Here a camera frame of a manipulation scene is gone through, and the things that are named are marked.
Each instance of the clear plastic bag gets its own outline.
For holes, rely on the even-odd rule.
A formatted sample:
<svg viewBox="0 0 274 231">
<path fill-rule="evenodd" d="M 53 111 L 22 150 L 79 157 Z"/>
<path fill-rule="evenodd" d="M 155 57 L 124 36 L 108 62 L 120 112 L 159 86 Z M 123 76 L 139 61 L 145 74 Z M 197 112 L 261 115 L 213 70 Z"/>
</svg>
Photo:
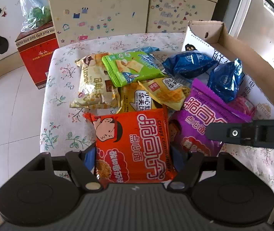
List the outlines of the clear plastic bag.
<svg viewBox="0 0 274 231">
<path fill-rule="evenodd" d="M 51 13 L 47 0 L 20 0 L 23 16 L 21 32 L 27 32 L 51 21 Z"/>
</svg>

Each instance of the orange snack package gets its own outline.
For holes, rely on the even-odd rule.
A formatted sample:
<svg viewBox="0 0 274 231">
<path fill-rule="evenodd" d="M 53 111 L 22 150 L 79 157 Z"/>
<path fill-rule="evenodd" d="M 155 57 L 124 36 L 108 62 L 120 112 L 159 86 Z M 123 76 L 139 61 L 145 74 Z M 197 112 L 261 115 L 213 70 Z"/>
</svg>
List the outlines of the orange snack package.
<svg viewBox="0 0 274 231">
<path fill-rule="evenodd" d="M 101 182 L 158 183 L 176 175 L 163 108 L 84 116 L 91 118 L 96 130 L 96 171 Z"/>
</svg>

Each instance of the tablecloth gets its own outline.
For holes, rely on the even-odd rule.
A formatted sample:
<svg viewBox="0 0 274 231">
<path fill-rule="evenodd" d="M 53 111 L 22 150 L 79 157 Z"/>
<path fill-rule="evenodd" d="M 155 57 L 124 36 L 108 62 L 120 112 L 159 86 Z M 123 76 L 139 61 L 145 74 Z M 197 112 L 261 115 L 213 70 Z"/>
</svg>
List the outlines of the tablecloth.
<svg viewBox="0 0 274 231">
<path fill-rule="evenodd" d="M 70 108 L 77 96 L 81 69 L 75 65 L 85 55 L 99 52 L 119 53 L 132 48 L 155 46 L 156 58 L 164 61 L 181 50 L 184 33 L 148 33 L 112 36 L 74 43 L 55 50 L 50 63 L 46 84 L 42 125 L 41 152 L 49 151 L 52 156 L 63 156 L 71 150 L 85 150 L 95 140 L 94 128 L 82 116 L 82 109 Z M 100 114 L 116 113 L 116 108 Z M 274 191 L 274 149 L 225 145 L 229 152 Z M 269 222 L 274 220 L 274 210 Z"/>
</svg>

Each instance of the purple snack package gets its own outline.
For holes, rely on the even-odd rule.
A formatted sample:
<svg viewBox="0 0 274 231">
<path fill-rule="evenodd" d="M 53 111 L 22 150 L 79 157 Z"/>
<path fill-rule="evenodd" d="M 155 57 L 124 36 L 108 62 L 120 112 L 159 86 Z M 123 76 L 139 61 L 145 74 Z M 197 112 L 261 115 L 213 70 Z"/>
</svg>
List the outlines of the purple snack package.
<svg viewBox="0 0 274 231">
<path fill-rule="evenodd" d="M 190 95 L 185 99 L 182 109 L 176 111 L 169 120 L 170 142 L 186 152 L 200 151 L 205 156 L 215 157 L 223 143 L 207 139 L 205 128 L 212 122 L 250 121 L 250 116 L 231 108 L 210 88 L 194 79 Z"/>
</svg>

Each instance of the cabinet panel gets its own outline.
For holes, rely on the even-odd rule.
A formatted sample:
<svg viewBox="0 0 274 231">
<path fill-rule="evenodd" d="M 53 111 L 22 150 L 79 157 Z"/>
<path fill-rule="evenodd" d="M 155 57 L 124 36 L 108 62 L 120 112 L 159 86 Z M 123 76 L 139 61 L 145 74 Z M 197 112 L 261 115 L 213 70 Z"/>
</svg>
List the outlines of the cabinet panel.
<svg viewBox="0 0 274 231">
<path fill-rule="evenodd" d="M 185 32 L 190 20 L 211 20 L 215 5 L 208 0 L 150 0 L 147 32 Z"/>
<path fill-rule="evenodd" d="M 50 0 L 59 47 L 96 38 L 145 33 L 149 0 Z"/>
</svg>

